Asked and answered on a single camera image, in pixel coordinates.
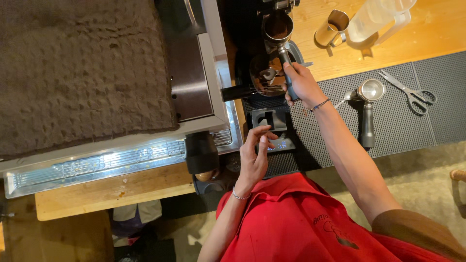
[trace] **floor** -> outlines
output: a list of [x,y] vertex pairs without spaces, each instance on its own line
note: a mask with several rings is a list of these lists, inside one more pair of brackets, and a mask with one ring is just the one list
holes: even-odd
[[[447,226],[466,246],[466,183],[452,181],[452,169],[466,170],[466,141],[374,159],[387,185],[405,208]],[[347,208],[350,217],[370,229],[334,167],[307,172]],[[178,262],[196,261],[215,224],[215,211],[158,221],[158,234],[174,239]]]

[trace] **brown sleeve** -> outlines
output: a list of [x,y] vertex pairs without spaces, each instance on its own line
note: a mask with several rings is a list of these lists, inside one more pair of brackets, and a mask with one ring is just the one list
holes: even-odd
[[466,250],[445,226],[413,211],[393,209],[381,213],[372,223],[372,232],[408,242],[447,258],[466,261]]

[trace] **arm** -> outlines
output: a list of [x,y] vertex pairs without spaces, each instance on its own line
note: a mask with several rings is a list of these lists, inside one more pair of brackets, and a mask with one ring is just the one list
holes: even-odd
[[[284,65],[296,94],[307,109],[327,99],[309,69],[293,63]],[[290,105],[291,98],[286,95]],[[403,209],[396,202],[376,164],[349,131],[338,111],[330,102],[314,110],[325,146],[356,204],[372,224],[374,218],[388,210]]]
[[[267,131],[270,127],[270,125],[265,125],[251,129],[246,142],[240,148],[241,171],[234,187],[238,197],[249,196],[254,186],[262,180],[267,171],[267,148],[274,148],[268,139],[278,138]],[[256,154],[255,146],[259,138],[259,151]],[[239,200],[233,194],[230,196],[202,246],[198,261],[220,260],[238,231],[246,203],[247,200]]]

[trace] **wooden counter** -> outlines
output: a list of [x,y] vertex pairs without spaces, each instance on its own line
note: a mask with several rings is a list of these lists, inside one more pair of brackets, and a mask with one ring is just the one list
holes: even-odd
[[[466,24],[466,7],[460,0],[418,1],[411,9],[411,22],[380,46],[370,46],[376,35],[368,43],[349,41],[330,49],[314,44],[315,30],[332,9],[351,18],[363,3],[303,0],[293,10],[291,39],[304,60],[314,62],[310,69],[317,81],[466,50],[466,36],[459,31]],[[234,48],[227,50],[231,67]],[[181,163],[37,193],[35,201],[37,217],[45,221],[192,192],[192,177]]]

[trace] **plastic water jug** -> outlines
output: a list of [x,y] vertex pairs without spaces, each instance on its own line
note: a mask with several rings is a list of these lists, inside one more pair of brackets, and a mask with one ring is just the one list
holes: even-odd
[[380,36],[375,45],[381,44],[411,21],[409,9],[416,0],[367,0],[348,25],[348,35],[353,42],[362,42],[395,20],[395,24]]

